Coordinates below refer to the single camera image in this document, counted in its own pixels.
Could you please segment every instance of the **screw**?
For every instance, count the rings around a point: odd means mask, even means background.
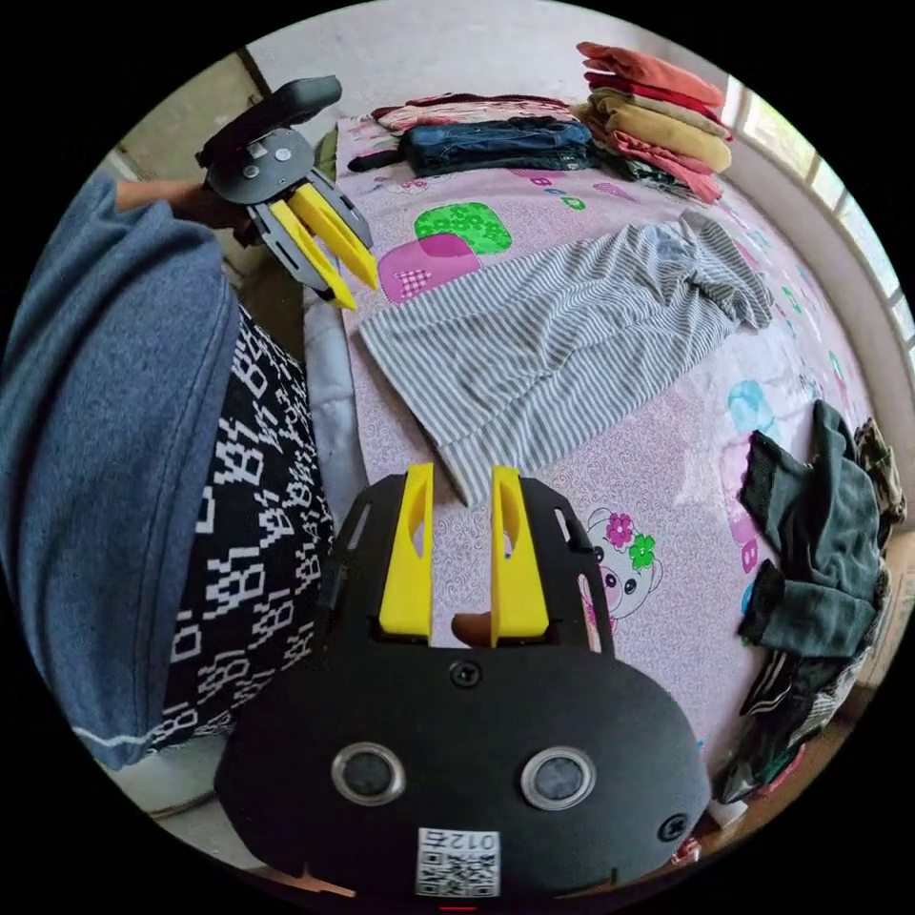
[[[450,672],[451,682],[461,689],[476,686],[483,679],[483,672],[476,661],[455,661]]]

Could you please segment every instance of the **hand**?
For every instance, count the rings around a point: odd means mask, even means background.
[[[488,610],[485,613],[455,613],[451,620],[452,634],[471,648],[489,648],[491,619]]]

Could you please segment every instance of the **white wall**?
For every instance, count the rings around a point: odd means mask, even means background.
[[[303,130],[317,140],[339,117],[420,95],[523,92],[583,100],[587,84],[575,47],[582,40],[656,54],[728,90],[727,74],[692,51],[624,20],[550,0],[376,0],[296,23],[248,50],[271,89],[299,76],[339,78],[339,104]],[[915,500],[913,382],[889,312],[817,205],[750,146],[735,140],[732,153],[727,178],[792,241],[839,313]]]

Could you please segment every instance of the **bed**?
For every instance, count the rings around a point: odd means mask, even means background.
[[[359,323],[487,264],[624,225],[713,215],[765,276],[775,316],[732,335],[705,362],[600,437],[535,474],[571,501],[604,549],[617,655],[680,704],[710,769],[730,757],[738,710],[763,652],[737,635],[760,562],[771,551],[736,498],[750,434],[762,430],[808,459],[812,405],[840,409],[852,429],[871,415],[859,364],[810,271],[735,188],[711,207],[596,169],[493,169],[417,179],[400,163],[366,173],[356,155],[394,144],[371,118],[338,125],[336,180],[368,219],[381,288],[349,276],[358,311],[306,312],[306,363],[321,467],[337,524],[368,482],[435,460],[365,350]],[[607,365],[613,384],[625,365]],[[487,609],[489,507],[467,509],[437,473],[434,645],[457,644],[450,618]],[[640,561],[629,548],[640,546]]]

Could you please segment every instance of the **pile of clothes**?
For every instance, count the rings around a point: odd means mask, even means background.
[[[779,552],[760,567],[740,634],[769,650],[741,709],[737,753],[714,796],[734,803],[774,783],[854,685],[890,604],[886,544],[905,521],[893,450],[869,419],[852,436],[814,406],[813,464],[755,433],[741,501]]]
[[[535,95],[449,93],[380,108],[372,117],[398,138],[358,156],[352,172],[409,162],[418,177],[472,169],[568,172],[591,164],[591,133],[564,102]]]
[[[650,54],[582,41],[588,101],[573,112],[600,161],[632,180],[714,203],[714,175],[731,164],[733,139],[715,113],[720,89]]]

